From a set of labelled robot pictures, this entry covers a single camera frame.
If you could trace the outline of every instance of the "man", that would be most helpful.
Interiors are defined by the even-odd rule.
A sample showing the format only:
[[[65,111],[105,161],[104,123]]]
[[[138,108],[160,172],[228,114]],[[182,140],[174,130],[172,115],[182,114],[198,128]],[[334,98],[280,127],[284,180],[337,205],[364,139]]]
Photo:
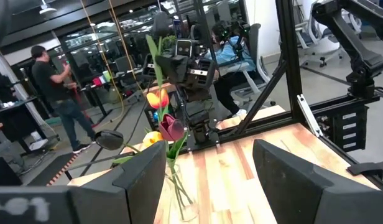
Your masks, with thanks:
[[[76,138],[74,120],[86,131],[88,137],[94,143],[95,131],[91,123],[85,118],[80,107],[68,94],[68,90],[76,88],[76,83],[64,84],[64,79],[70,75],[70,66],[63,64],[64,71],[58,74],[49,64],[50,57],[42,46],[31,48],[31,56],[35,59],[32,74],[42,93],[48,99],[52,108],[59,115],[65,128],[70,144],[75,154],[88,149],[91,144],[80,144]]]

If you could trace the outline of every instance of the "blue shirt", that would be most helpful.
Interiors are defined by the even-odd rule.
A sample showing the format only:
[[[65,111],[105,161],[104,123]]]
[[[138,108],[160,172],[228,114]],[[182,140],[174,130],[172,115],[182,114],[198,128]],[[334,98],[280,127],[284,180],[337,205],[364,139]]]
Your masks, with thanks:
[[[236,44],[238,39],[239,37],[232,37],[230,38],[230,42],[232,44]],[[244,51],[242,52],[242,57],[244,58],[244,60],[234,63],[232,64],[232,66],[240,65],[243,62],[247,62],[249,64],[249,66],[247,67],[247,72],[254,71],[256,69],[256,66],[253,59],[249,55],[248,48],[245,44],[243,44],[243,49]],[[226,42],[222,49],[219,49],[218,51],[216,51],[215,55],[216,55],[216,61],[218,62],[218,65],[222,63],[230,62],[237,58],[236,54],[233,51],[233,47],[231,46],[229,42]],[[205,57],[208,59],[212,59],[211,52],[208,52],[205,55]]]

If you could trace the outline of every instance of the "black t-shirt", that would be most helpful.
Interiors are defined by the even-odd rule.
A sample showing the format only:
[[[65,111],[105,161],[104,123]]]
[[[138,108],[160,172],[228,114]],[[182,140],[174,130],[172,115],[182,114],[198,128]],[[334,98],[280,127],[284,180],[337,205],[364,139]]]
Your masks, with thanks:
[[[57,72],[47,62],[37,61],[32,67],[35,82],[49,101],[67,100],[70,98],[64,83],[55,83],[50,77]]]

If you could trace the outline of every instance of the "sneaker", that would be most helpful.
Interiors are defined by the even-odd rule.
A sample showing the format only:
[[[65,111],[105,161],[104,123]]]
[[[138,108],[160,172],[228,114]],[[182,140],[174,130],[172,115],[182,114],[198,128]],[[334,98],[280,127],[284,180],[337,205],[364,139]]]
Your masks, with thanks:
[[[240,115],[245,115],[247,114],[247,111],[244,109],[240,109],[235,115],[233,115],[233,118],[240,116]]]
[[[91,144],[80,144],[76,150],[73,149],[73,153],[74,154],[78,154],[82,151],[84,151],[85,149],[88,149],[89,147],[91,147]]]

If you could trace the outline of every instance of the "person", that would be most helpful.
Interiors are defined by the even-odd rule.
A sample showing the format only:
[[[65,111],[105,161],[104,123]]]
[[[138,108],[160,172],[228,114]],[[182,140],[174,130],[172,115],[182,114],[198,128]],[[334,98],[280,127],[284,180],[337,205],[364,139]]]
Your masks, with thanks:
[[[63,82],[70,75],[70,66],[63,64],[64,71],[58,74],[49,63],[50,57],[46,49],[39,45],[31,48],[31,56],[35,59],[32,67],[35,82],[62,120],[73,152],[78,154],[88,149],[91,144],[82,144],[77,140],[74,120],[78,121],[80,126],[86,131],[92,144],[95,143],[95,131],[91,123],[81,112],[79,105],[69,95],[68,90],[76,88],[76,83],[64,84]]]
[[[211,33],[215,48],[217,48],[215,55],[218,65],[235,60],[237,57],[233,51],[232,45],[237,43],[239,37],[235,36],[231,37],[229,40],[223,40],[221,38],[223,26],[223,21],[216,23],[212,27]],[[205,57],[212,59],[212,56],[209,52],[205,55]],[[246,68],[249,76],[252,79],[255,79],[257,77],[256,65],[251,56],[249,55],[248,48],[245,44],[242,57],[244,59],[242,62],[247,62],[249,65]],[[219,77],[219,72],[215,71],[215,77],[215,79],[217,79],[216,83],[214,83],[215,92],[216,96],[218,97],[218,100],[222,103],[222,105],[231,112],[233,117],[240,116],[242,114],[247,114],[246,110],[240,109],[240,107],[237,104],[235,104],[233,97],[230,95],[230,89],[232,89],[232,87],[247,82],[247,79],[242,73],[242,71],[236,71],[225,75],[222,74],[221,77]]]

